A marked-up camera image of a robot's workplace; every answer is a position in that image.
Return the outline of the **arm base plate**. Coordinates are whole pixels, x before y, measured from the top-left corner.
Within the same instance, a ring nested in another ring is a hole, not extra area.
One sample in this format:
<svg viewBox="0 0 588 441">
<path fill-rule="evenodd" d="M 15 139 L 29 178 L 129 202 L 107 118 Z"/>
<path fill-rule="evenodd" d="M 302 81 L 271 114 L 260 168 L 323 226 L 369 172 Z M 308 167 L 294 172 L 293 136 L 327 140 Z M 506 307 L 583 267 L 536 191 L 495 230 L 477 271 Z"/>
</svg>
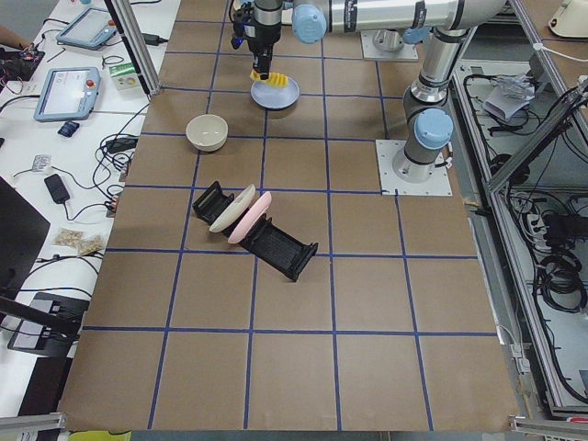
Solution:
<svg viewBox="0 0 588 441">
<path fill-rule="evenodd" d="M 416 46 L 397 30 L 364 30 L 360 34 L 363 58 L 372 61 L 417 62 Z"/>
<path fill-rule="evenodd" d="M 389 196 L 452 197 L 447 159 L 441 151 L 427 165 L 411 163 L 404 140 L 376 140 L 381 193 Z"/>
</svg>

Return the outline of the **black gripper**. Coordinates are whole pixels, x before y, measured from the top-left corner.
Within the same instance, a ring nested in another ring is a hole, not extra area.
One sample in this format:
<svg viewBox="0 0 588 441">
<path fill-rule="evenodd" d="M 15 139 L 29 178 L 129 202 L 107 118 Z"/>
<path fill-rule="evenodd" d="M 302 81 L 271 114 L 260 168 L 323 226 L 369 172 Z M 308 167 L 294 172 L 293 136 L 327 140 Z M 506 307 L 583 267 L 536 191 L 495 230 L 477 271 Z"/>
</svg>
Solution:
<svg viewBox="0 0 588 441">
<path fill-rule="evenodd" d="M 243 3 L 232 16 L 232 47 L 237 50 L 247 42 L 254 56 L 253 68 L 260 80 L 267 80 L 274 44 L 281 37 L 281 2 L 255 0 Z"/>
</svg>

